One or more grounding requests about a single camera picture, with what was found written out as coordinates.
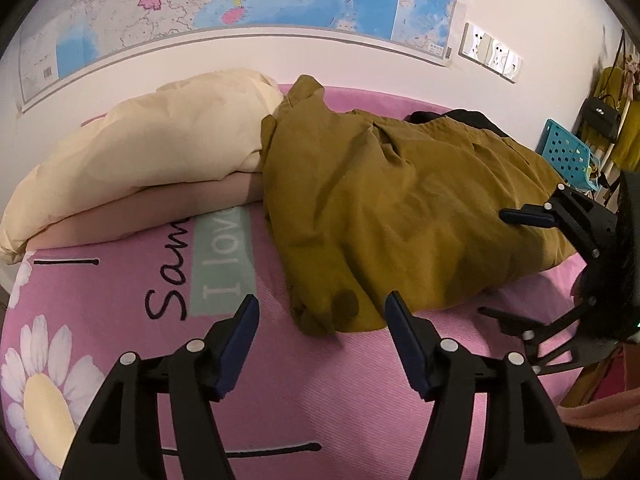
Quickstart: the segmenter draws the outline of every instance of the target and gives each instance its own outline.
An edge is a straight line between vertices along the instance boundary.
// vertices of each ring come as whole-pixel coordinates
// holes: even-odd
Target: electrical outlet panel
[[[508,81],[515,83],[522,68],[522,58],[484,29],[467,23],[460,56],[471,59]]]

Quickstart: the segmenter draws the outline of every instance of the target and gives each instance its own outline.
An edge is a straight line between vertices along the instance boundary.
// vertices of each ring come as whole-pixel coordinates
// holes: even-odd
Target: blue plastic basket
[[[589,161],[600,161],[588,146],[560,124],[549,119],[545,125],[546,144],[542,156],[564,180],[581,191],[597,191],[599,186],[587,177]]]

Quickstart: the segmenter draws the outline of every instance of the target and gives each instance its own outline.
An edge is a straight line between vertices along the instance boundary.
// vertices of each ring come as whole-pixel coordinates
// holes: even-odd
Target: white wall
[[[467,19],[525,60],[515,85],[456,56],[441,68],[400,54],[310,38],[225,38],[135,57],[71,83],[18,116],[17,42],[0,61],[0,206],[54,143],[79,124],[126,98],[165,82],[235,66],[277,81],[301,73],[328,86],[388,92],[447,107],[484,112],[534,148],[544,123],[574,125],[598,60],[611,61],[620,23],[603,0],[473,0]],[[17,266],[0,267],[10,288]]]

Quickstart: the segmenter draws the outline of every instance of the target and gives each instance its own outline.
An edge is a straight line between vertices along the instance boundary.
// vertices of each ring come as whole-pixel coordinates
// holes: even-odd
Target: map
[[[20,28],[25,102],[97,60],[175,34],[290,25],[350,32],[443,60],[457,0],[39,0]]]

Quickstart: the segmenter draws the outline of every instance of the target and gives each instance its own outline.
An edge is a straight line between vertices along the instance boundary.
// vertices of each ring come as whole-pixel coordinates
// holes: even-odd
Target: mattress
[[[396,96],[328,88],[336,111],[403,118],[443,108]],[[497,358],[520,343],[479,316],[480,306],[549,322],[572,307],[584,267],[572,256],[444,312],[423,312],[442,337]],[[260,325],[236,389],[212,409],[239,480],[404,480],[431,405],[409,387],[387,330],[305,336],[289,313],[286,282],[260,203],[171,222],[117,242],[39,250],[21,263],[2,337],[2,411],[11,438],[42,480],[57,479],[82,417],[114,362],[171,354],[245,294]],[[566,339],[564,332],[559,338]],[[558,403],[579,370],[541,378]],[[170,480],[182,476],[169,402],[159,403]],[[476,477],[485,402],[477,396],[465,479]]]

